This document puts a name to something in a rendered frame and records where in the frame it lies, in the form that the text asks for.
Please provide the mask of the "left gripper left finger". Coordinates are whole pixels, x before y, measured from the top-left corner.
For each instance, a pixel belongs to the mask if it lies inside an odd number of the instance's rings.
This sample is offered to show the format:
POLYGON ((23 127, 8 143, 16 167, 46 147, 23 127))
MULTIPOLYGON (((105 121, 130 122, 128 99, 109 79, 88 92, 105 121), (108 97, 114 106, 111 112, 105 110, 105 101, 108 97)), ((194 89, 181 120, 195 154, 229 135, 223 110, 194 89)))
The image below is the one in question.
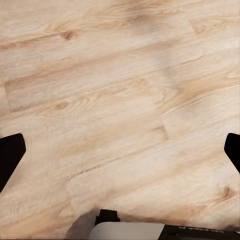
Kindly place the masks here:
POLYGON ((0 193, 26 152, 21 133, 0 138, 0 193))

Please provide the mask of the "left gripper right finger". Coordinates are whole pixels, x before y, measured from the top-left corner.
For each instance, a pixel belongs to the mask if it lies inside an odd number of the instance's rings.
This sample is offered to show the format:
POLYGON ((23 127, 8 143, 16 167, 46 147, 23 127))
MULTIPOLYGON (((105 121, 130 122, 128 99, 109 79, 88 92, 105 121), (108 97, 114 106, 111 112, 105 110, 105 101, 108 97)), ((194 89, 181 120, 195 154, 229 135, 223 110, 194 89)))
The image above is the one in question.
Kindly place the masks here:
POLYGON ((224 151, 240 173, 240 135, 228 133, 224 151))

